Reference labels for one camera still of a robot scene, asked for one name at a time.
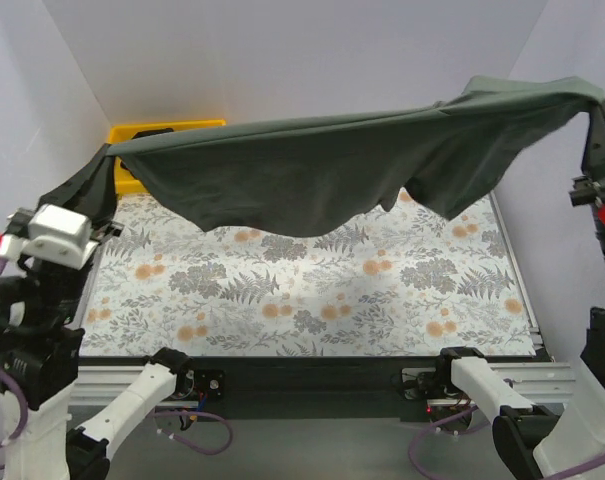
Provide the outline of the dark grey t shirt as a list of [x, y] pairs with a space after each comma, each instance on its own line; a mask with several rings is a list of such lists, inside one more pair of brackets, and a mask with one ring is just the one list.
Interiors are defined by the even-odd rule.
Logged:
[[444, 219], [486, 196], [526, 148], [605, 102], [577, 77], [476, 76], [457, 98], [404, 111], [166, 133], [109, 152], [165, 208], [203, 231], [323, 236], [401, 190]]

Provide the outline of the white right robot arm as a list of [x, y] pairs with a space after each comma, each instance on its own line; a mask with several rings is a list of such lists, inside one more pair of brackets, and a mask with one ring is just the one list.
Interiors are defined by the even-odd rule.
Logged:
[[[591, 208], [605, 260], [605, 104], [590, 115], [582, 174], [570, 193]], [[469, 401], [491, 426], [516, 479], [605, 479], [605, 309], [589, 311], [585, 345], [566, 363], [490, 364], [477, 350], [447, 348], [432, 381]]]

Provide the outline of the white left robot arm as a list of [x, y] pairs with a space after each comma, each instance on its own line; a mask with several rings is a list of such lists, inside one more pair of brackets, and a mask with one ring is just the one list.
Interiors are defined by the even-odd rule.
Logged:
[[103, 479], [122, 442], [167, 398], [195, 386], [190, 358], [164, 348], [99, 414], [68, 425], [96, 253], [121, 234], [115, 158], [102, 147], [69, 180], [18, 209], [0, 233], [0, 404], [7, 479]]

